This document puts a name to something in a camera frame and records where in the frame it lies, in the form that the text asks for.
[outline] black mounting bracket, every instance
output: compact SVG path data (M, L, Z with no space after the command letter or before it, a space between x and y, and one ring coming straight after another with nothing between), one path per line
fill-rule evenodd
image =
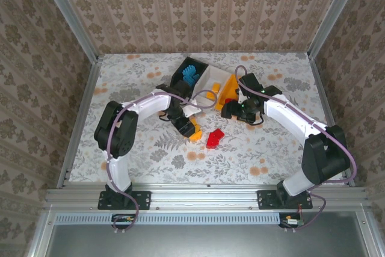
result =
M138 202L140 210L150 209L151 191L132 191L131 184L125 193ZM106 190L100 192L97 208L98 210L135 210L135 205L130 199L106 185Z
M285 204L278 197L276 190L261 190L257 191L258 208L260 210L272 210L272 209L298 209L299 206L302 209L312 209L312 198L307 191L292 197Z

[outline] red block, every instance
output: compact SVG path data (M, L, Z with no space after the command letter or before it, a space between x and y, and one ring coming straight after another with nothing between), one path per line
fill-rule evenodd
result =
M208 149L215 149L219 145L219 141L224 137L224 133L220 129L216 129L209 134L206 147Z

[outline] table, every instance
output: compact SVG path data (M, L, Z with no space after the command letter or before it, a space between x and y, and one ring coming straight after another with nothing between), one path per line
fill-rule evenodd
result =
M325 123L325 115L306 53L196 53L105 55L83 128L70 182L105 182L106 162L93 138L109 101L127 102L169 84L187 57L233 73L243 64L265 85L275 85L301 110ZM137 127L130 151L133 182L166 184L276 184L300 168L303 148L275 120L250 126L206 110L197 116L203 137L183 138L153 115ZM216 149L206 149L210 132L225 133Z

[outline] blue object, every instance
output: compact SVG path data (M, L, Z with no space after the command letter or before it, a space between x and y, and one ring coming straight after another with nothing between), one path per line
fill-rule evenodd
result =
M188 66L182 71L183 80L192 87L199 79L199 75L196 74L197 69L194 66Z

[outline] red object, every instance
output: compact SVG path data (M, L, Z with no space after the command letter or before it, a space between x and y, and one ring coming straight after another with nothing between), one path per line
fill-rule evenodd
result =
M231 102L231 101L236 101L236 99L225 99L224 103L226 104L226 103Z
M214 132L209 134L209 139L207 140L206 147L208 149L215 149L219 145L219 141L224 137L223 131L216 129Z

